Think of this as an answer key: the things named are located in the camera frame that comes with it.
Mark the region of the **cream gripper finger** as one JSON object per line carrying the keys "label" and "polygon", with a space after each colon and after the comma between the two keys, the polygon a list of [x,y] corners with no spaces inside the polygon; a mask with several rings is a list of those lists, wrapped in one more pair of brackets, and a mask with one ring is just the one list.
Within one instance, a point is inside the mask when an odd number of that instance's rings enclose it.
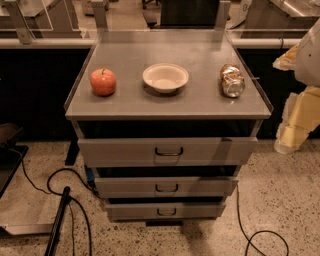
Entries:
{"label": "cream gripper finger", "polygon": [[294,70],[296,66],[296,54],[298,50],[298,44],[291,47],[284,54],[278,57],[272,64],[275,69],[282,71]]}
{"label": "cream gripper finger", "polygon": [[320,88],[307,86],[286,100],[274,149],[281,154],[297,151],[309,134],[320,125]]}

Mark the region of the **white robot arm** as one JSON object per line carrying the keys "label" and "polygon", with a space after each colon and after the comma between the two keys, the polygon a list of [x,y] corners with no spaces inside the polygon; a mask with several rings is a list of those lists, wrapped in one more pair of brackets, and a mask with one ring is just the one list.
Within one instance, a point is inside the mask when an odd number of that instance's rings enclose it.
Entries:
{"label": "white robot arm", "polygon": [[287,98],[276,133],[274,149],[289,154],[320,125],[320,19],[298,44],[274,61],[273,67],[293,70],[295,79],[306,86],[303,92]]}

